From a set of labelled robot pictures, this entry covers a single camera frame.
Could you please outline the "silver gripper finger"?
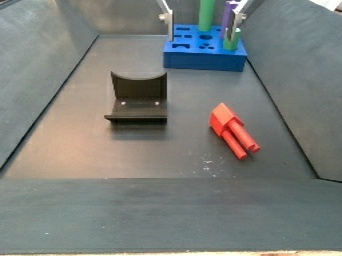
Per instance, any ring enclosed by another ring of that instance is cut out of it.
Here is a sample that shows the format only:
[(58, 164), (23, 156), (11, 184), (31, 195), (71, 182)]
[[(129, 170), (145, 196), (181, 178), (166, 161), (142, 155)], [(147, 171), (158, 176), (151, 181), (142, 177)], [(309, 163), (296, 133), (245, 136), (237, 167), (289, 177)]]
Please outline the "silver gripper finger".
[(166, 0), (157, 0), (162, 13), (159, 14), (159, 20), (167, 25), (167, 38), (169, 41), (174, 41), (174, 12), (167, 4)]
[(247, 8), (250, 7), (254, 0), (230, 0), (230, 12), (227, 21), (227, 32), (226, 39), (233, 42), (235, 40), (237, 28), (247, 18)]

